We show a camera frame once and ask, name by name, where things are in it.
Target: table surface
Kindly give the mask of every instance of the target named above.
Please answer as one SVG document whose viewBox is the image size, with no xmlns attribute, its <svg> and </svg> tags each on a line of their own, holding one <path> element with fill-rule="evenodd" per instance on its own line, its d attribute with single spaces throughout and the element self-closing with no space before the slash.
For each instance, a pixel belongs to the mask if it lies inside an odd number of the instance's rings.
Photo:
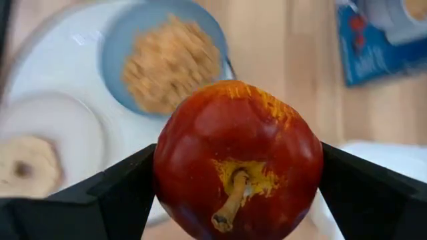
<svg viewBox="0 0 427 240">
<path fill-rule="evenodd" d="M 44 19 L 85 0 L 15 0 L 7 63 Z M 219 21 L 238 79 L 297 109 L 333 145 L 369 141 L 427 144 L 427 75 L 344 87 L 334 0 L 197 0 Z M 185 238 L 174 223 L 144 239 Z M 289 239 L 325 239 L 304 220 Z"/>
</svg>

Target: red apple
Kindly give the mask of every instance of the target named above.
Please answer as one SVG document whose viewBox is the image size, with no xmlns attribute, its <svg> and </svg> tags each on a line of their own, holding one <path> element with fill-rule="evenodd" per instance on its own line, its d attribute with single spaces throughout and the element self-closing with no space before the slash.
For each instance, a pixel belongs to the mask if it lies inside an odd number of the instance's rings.
<svg viewBox="0 0 427 240">
<path fill-rule="evenodd" d="M 155 192 L 196 239 L 283 239 L 308 212 L 322 167 L 321 143 L 297 111 L 220 81 L 188 97 L 161 132 Z"/>
</svg>

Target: white tray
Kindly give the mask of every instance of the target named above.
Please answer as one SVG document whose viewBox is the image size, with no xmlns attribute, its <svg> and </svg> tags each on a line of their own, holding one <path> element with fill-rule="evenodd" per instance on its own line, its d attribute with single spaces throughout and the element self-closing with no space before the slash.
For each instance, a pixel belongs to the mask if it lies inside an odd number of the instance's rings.
<svg viewBox="0 0 427 240">
<path fill-rule="evenodd" d="M 137 115 L 120 105 L 99 74 L 97 61 L 107 27 L 135 3 L 141 1 L 90 3 L 57 15 L 23 51 L 9 76 L 5 98 L 8 104 L 31 93 L 54 90 L 82 101 L 106 130 L 108 166 L 157 143 L 165 125 L 165 120 Z M 231 79 L 229 66 L 227 72 Z M 166 216 L 155 199 L 148 223 Z"/>
</svg>

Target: blue box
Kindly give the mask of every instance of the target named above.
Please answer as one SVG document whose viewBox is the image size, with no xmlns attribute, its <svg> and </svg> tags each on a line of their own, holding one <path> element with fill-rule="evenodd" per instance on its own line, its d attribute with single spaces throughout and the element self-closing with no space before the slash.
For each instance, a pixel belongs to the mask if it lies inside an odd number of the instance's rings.
<svg viewBox="0 0 427 240">
<path fill-rule="evenodd" d="M 412 26 L 408 25 L 410 23 L 401 21 L 401 24 L 396 24 L 400 20 L 387 15 L 387 6 L 393 1 L 395 0 L 337 2 L 340 51 L 347 86 L 360 85 L 389 75 L 413 75 L 427 70 L 427 27 L 425 35 L 417 29 L 421 36 L 418 34 L 407 39 L 407 36 L 414 34 Z M 381 9 L 381 6 L 367 6 L 372 3 L 384 4 L 385 7 Z M 427 26 L 427 18 L 426 25 L 423 24 L 421 21 L 420 26 Z"/>
</svg>

